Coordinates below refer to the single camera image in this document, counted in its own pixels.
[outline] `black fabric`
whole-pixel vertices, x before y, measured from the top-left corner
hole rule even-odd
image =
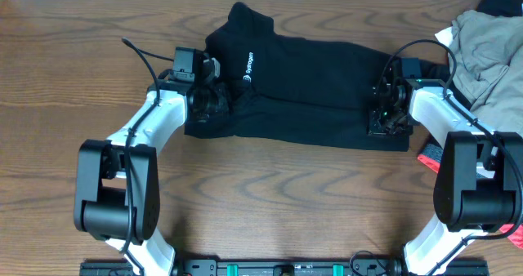
[[[206,39],[233,97],[231,116],[188,122],[199,138],[263,137],[352,149],[405,151],[409,138],[367,136],[372,86],[389,55],[348,42],[317,42],[274,32],[273,20],[236,3]],[[247,73],[249,53],[251,72]],[[449,69],[422,63],[445,79]]]
[[[476,11],[491,16],[523,16],[523,0],[481,0]]]

